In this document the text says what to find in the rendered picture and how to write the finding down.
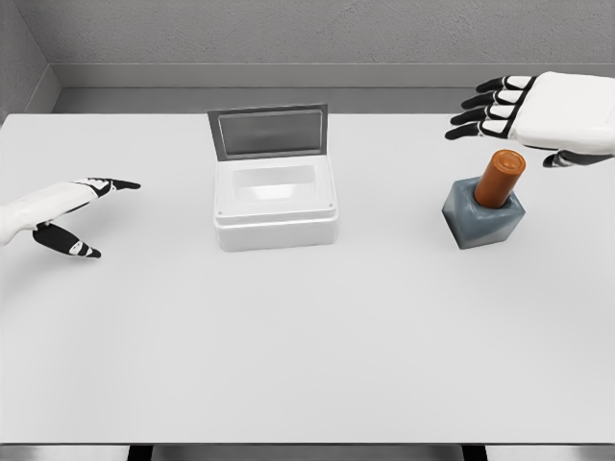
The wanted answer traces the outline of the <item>white box with hinged lid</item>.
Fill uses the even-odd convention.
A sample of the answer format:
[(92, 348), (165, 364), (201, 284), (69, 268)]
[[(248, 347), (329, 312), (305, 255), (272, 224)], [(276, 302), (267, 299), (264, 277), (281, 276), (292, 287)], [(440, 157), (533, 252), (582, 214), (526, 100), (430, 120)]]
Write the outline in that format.
[(325, 104), (209, 111), (217, 158), (213, 224), (222, 250), (335, 242), (328, 115)]

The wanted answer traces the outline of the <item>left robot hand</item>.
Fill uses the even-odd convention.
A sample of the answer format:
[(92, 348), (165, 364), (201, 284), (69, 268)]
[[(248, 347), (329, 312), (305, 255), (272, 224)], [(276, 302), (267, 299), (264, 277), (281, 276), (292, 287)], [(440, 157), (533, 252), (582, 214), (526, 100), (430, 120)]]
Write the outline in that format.
[(57, 182), (0, 206), (0, 248), (21, 231), (30, 231), (34, 240), (57, 253), (98, 259), (101, 252), (53, 221), (83, 208), (114, 191), (138, 190), (140, 184), (118, 179), (88, 177)]

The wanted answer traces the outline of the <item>grey bottle with brown cap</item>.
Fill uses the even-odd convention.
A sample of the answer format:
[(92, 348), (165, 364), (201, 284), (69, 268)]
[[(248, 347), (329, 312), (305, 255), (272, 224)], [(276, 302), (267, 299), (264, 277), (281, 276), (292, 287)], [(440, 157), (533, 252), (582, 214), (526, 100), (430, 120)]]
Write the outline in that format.
[(512, 234), (525, 216), (513, 192), (525, 169), (520, 154), (499, 150), (480, 177), (453, 183), (442, 213), (459, 249), (504, 242)]

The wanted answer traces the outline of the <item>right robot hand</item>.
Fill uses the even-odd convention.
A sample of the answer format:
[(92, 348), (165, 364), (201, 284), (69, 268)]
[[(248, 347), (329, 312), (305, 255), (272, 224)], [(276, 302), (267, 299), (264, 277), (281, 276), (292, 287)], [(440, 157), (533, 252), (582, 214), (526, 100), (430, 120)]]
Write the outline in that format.
[(615, 158), (615, 77), (554, 71), (502, 76), (478, 85), (461, 107), (450, 120), (448, 140), (515, 140), (549, 151), (546, 168)]

